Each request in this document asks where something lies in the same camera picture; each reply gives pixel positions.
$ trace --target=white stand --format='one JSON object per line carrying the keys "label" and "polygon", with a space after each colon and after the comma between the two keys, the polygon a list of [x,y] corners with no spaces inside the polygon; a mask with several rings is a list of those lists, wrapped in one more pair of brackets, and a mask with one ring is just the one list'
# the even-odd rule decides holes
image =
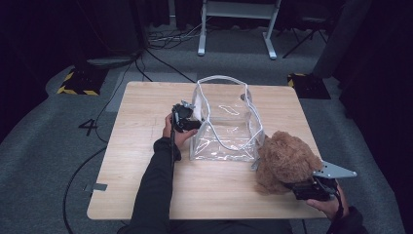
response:
{"label": "white stand", "polygon": [[268,30],[267,32],[263,32],[263,37],[270,59],[276,59],[277,54],[271,42],[271,33],[273,32],[274,23],[276,22],[277,14],[279,13],[280,3],[281,0],[278,0],[276,4],[213,2],[204,0],[198,55],[203,56],[206,53],[207,16],[232,17],[270,20]]}

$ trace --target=hand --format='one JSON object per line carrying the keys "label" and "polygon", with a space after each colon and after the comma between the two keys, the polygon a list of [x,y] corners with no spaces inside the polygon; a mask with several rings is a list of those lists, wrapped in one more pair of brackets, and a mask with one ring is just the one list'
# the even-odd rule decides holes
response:
{"label": "hand", "polygon": [[[347,204],[347,200],[344,195],[343,189],[340,187],[340,185],[337,185],[337,188],[338,188],[338,191],[341,197],[341,202],[343,203],[343,217],[345,217],[349,214],[349,205]],[[325,215],[330,220],[334,219],[338,211],[338,206],[339,206],[337,198],[334,198],[334,200],[326,201],[326,202],[309,199],[307,200],[307,205],[309,205],[310,207],[316,208],[317,210],[321,212],[324,212]]]}
{"label": "hand", "polygon": [[[169,114],[165,118],[165,127],[164,127],[164,131],[163,131],[163,137],[170,137],[170,131],[172,129],[172,123],[170,122],[171,118],[172,118],[172,114]],[[176,144],[176,146],[178,148],[182,147],[185,140],[188,139],[189,137],[195,135],[197,132],[198,132],[198,130],[191,130],[191,131],[184,132],[184,133],[180,133],[178,131],[175,131],[175,144]]]}

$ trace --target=table top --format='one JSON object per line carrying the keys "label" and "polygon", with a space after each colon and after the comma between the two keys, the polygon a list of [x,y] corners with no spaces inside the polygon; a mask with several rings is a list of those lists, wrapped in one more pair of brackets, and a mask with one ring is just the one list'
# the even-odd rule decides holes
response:
{"label": "table top", "polygon": [[[129,82],[103,158],[89,204],[91,219],[130,219],[140,180],[162,136],[165,117],[182,99],[191,101],[196,84]],[[264,131],[300,137],[316,155],[315,140],[295,91],[290,87],[248,85]],[[251,163],[189,160],[189,140],[176,162],[171,219],[311,218],[325,217],[292,192],[261,195],[254,189]]]}

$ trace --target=transparent plastic bin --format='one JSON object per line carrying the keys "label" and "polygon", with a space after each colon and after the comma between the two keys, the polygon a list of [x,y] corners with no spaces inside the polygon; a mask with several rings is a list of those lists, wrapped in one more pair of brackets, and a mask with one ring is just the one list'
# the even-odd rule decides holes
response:
{"label": "transparent plastic bin", "polygon": [[190,160],[258,158],[264,131],[246,83],[228,76],[204,78],[197,83],[192,103],[193,117],[202,125],[191,137]]}

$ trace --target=black sleeve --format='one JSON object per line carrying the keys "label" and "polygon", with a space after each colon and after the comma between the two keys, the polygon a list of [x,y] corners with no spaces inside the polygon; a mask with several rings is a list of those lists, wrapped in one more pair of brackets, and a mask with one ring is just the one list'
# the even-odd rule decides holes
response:
{"label": "black sleeve", "polygon": [[349,215],[340,218],[332,227],[334,234],[368,234],[362,225],[362,215],[355,207],[349,207]]}
{"label": "black sleeve", "polygon": [[136,194],[131,223],[122,233],[169,233],[173,173],[170,138],[155,141],[154,152]]}

